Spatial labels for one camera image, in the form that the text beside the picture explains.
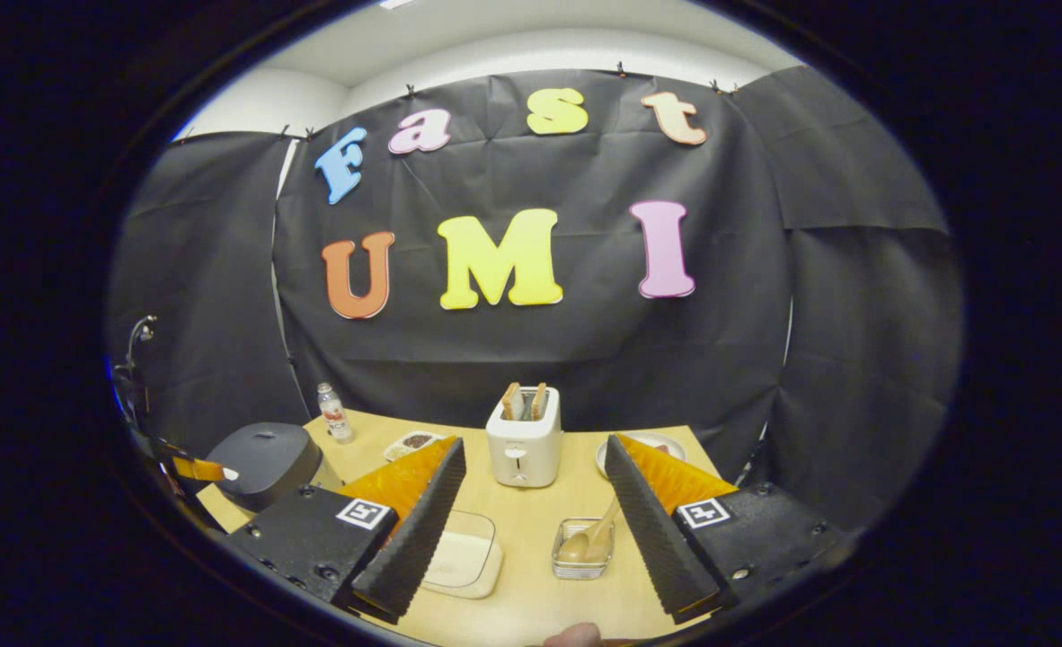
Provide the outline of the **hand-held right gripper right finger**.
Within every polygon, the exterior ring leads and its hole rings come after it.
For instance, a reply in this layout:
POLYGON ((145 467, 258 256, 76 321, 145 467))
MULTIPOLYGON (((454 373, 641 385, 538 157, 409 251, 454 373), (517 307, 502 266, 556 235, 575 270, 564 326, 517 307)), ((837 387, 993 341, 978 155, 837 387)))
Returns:
POLYGON ((674 622, 765 603, 846 555, 843 529, 777 484, 740 489, 626 435, 605 470, 674 622))

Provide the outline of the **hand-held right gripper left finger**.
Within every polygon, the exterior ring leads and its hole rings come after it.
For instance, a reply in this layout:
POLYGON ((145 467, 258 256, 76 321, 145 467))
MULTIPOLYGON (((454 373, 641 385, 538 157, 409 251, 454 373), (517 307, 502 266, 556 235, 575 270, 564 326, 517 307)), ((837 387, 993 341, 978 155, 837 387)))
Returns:
POLYGON ((340 492, 302 486, 226 543, 338 609, 396 623, 436 552, 465 472, 463 440, 438 439, 340 492))

